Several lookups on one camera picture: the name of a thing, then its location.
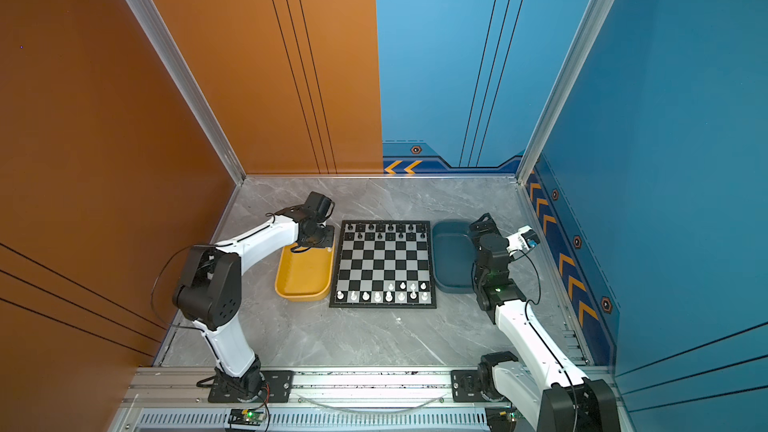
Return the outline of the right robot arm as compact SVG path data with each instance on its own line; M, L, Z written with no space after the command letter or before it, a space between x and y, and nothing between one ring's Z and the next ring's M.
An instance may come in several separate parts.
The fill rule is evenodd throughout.
M504 236L488 213L469 225L476 256L472 285L479 308L510 340L512 352L483 356L481 394L507 401L536 431L619 431L615 394L603 379L591 379L545 331L538 304L510 277L509 265L528 258L540 244L529 226Z

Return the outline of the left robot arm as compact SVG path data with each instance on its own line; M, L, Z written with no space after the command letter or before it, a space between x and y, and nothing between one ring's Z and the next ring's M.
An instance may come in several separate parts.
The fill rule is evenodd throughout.
M327 221L334 207L329 197L311 192L304 203L269 213L264 223L240 235L189 248L172 303L216 360L213 391L251 402L266 388L260 359L238 317L242 275L286 246L292 253L331 247L335 230Z

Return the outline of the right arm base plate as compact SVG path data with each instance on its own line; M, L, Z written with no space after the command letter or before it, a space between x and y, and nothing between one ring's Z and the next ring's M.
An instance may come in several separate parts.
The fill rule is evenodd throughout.
M492 387L490 373L482 367L452 370L450 378L454 402L496 402L501 399Z

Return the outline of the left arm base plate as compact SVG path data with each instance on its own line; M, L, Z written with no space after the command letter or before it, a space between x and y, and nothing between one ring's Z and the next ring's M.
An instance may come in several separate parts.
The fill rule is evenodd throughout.
M210 403L287 403L293 386L291 370L259 370L233 378L216 369L215 375L198 382L209 389Z

